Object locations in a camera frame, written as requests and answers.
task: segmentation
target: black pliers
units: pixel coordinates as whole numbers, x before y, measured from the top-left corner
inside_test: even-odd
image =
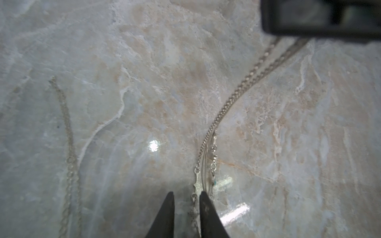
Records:
[[[200,220],[202,238],[229,238],[206,192],[200,195]],[[146,238],[173,238],[174,195],[169,192],[157,213]]]

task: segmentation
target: marble surface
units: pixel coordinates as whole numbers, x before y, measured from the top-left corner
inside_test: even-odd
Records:
[[[0,4],[1,236],[58,235],[68,151],[56,75],[83,237],[144,237],[169,191],[175,236],[193,237],[200,143],[271,39],[258,1]],[[311,40],[237,101],[217,137],[215,206],[232,238],[379,236],[380,65],[380,43]]]

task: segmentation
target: cable chain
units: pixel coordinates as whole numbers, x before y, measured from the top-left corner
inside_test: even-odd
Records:
[[[66,97],[63,91],[58,87],[56,77],[52,77],[49,80],[52,87],[55,89],[58,101],[60,104],[60,109],[62,116],[64,118],[65,124],[65,132],[67,136],[67,142],[69,147],[69,154],[66,159],[67,164],[67,175],[66,175],[66,188],[65,188],[65,197],[64,204],[62,208],[62,219],[60,222],[60,229],[58,231],[59,238],[65,238],[67,235],[67,230],[69,226],[69,216],[70,216],[70,206],[71,206],[71,198],[72,198],[72,185],[73,179],[75,179],[76,191],[77,191],[77,234],[76,237],[80,238],[82,235],[82,195],[80,188],[80,176],[78,171],[78,161],[77,156],[75,155],[74,149],[74,139],[73,139],[73,131],[70,124],[70,114],[69,109],[66,104]]]
[[[205,145],[207,141],[209,140],[209,136],[213,133],[215,133],[215,130],[217,129],[219,123],[224,118],[224,116],[227,114],[229,109],[232,107],[232,105],[237,101],[238,98],[240,98],[245,92],[247,92],[254,84],[258,83],[261,79],[269,75],[272,71],[274,71],[277,67],[279,67],[283,62],[288,60],[291,56],[293,56],[297,51],[299,51],[308,41],[308,38],[298,38],[288,49],[281,54],[276,60],[274,60],[272,63],[270,63],[264,70],[262,70],[260,73],[257,73],[257,70],[259,67],[265,62],[266,58],[270,55],[271,51],[275,48],[275,46],[279,43],[280,37],[277,37],[270,46],[265,50],[265,53],[262,57],[260,57],[259,61],[254,65],[253,70],[250,71],[249,75],[245,76],[245,79],[242,80],[242,82],[237,86],[235,91],[231,94],[229,99],[226,101],[222,109],[219,111],[218,115],[214,119],[213,123],[209,127],[209,130],[201,144],[197,165],[194,169],[194,171],[200,170],[200,163],[201,163],[201,156],[203,154]],[[196,224],[195,222],[196,217],[192,217],[192,224]]]

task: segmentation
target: necklace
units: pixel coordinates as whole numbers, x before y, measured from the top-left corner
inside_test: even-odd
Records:
[[[307,38],[298,38],[294,44],[292,44],[288,49],[280,55],[274,62],[270,63],[264,70],[257,73],[259,67],[265,62],[267,57],[271,54],[275,46],[280,42],[281,38],[275,38],[265,50],[265,53],[262,57],[259,58],[259,61],[254,65],[253,70],[250,71],[249,75],[245,76],[245,79],[237,86],[232,95],[226,101],[222,109],[218,112],[216,118],[209,127],[209,130],[201,144],[200,152],[198,155],[198,160],[196,166],[194,167],[194,174],[196,180],[194,183],[194,193],[191,195],[193,202],[193,208],[189,212],[189,215],[192,218],[192,226],[198,232],[200,236],[200,213],[199,213],[199,196],[202,191],[205,191],[210,200],[214,202],[215,194],[214,188],[216,186],[216,170],[217,170],[217,155],[216,155],[216,130],[221,120],[227,114],[229,109],[233,104],[240,98],[245,92],[247,92],[254,84],[258,83],[282,63],[288,60],[296,52],[298,52],[309,39]]]
[[[61,113],[64,118],[65,132],[66,132],[68,149],[69,149],[69,154],[66,158],[67,175],[66,175],[65,197],[64,197],[64,204],[62,208],[62,218],[60,222],[61,227],[58,232],[58,237],[65,238],[68,231],[69,217],[70,217],[70,213],[72,209],[71,208],[72,187],[73,187],[73,180],[75,180],[74,186],[76,187],[76,193],[77,193],[76,194],[77,213],[74,215],[74,217],[76,217],[77,219],[76,237],[80,238],[81,232],[82,232],[82,198],[81,198],[80,177],[79,177],[79,171],[78,171],[78,161],[77,161],[77,156],[75,155],[75,149],[74,149],[73,130],[70,124],[70,114],[66,104],[65,94],[58,87],[56,77],[53,76],[52,79],[49,80],[49,83],[52,85],[52,87],[54,88],[58,96]]]

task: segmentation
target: thin silver chain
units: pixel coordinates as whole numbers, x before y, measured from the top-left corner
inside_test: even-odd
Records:
[[[66,132],[67,142],[69,147],[69,153],[66,159],[66,164],[67,164],[66,189],[65,189],[64,205],[62,208],[62,218],[60,222],[61,227],[58,232],[58,237],[65,238],[67,235],[68,226],[69,226],[69,217],[70,217],[70,206],[71,206],[71,199],[72,199],[72,187],[73,187],[73,180],[74,180],[75,186],[76,186],[76,192],[77,192],[77,213],[75,215],[75,217],[77,218],[76,237],[80,238],[82,235],[82,196],[81,196],[81,188],[80,188],[80,176],[78,171],[78,161],[77,161],[77,156],[75,155],[73,130],[70,124],[70,114],[66,104],[65,94],[58,87],[56,77],[53,76],[52,79],[49,80],[49,82],[52,85],[52,87],[55,89],[58,96],[61,113],[64,118],[65,132]]]
[[[209,130],[201,144],[199,155],[198,155],[198,160],[197,164],[194,168],[194,173],[196,174],[196,183],[194,184],[195,187],[195,192],[192,194],[191,198],[193,200],[193,209],[189,213],[192,216],[192,224],[193,226],[198,229],[197,227],[197,216],[199,213],[197,212],[197,191],[199,186],[198,184],[198,176],[200,173],[200,164],[202,157],[205,156],[205,153],[208,146],[208,143],[210,142],[210,136],[213,135],[215,137],[215,131],[220,124],[221,120],[224,118],[224,116],[227,114],[229,109],[233,106],[233,104],[240,98],[245,92],[247,92],[254,84],[258,83],[260,80],[262,80],[264,77],[269,75],[272,71],[274,71],[277,67],[279,67],[282,63],[284,63],[286,60],[288,60],[291,56],[293,56],[296,52],[298,52],[308,41],[308,38],[298,38],[294,44],[292,44],[288,49],[281,54],[274,62],[270,63],[264,70],[261,72],[257,73],[257,70],[259,67],[265,62],[266,58],[271,54],[271,51],[275,48],[275,46],[279,43],[281,40],[280,37],[277,37],[273,42],[271,42],[270,46],[265,50],[265,53],[263,54],[262,57],[260,57],[259,61],[254,65],[253,70],[250,71],[249,75],[245,76],[245,79],[242,80],[242,82],[237,86],[237,88],[234,90],[234,92],[231,94],[229,99],[226,101],[222,109],[219,111],[217,114],[216,118],[212,122],[212,124],[209,127]],[[216,171],[216,155],[215,149],[213,149],[213,163],[210,166],[211,172],[212,172],[212,178],[214,179],[213,181],[213,186],[212,190],[210,192],[210,195],[212,195],[212,199],[215,199],[214,195],[214,186],[215,186],[215,171]]]

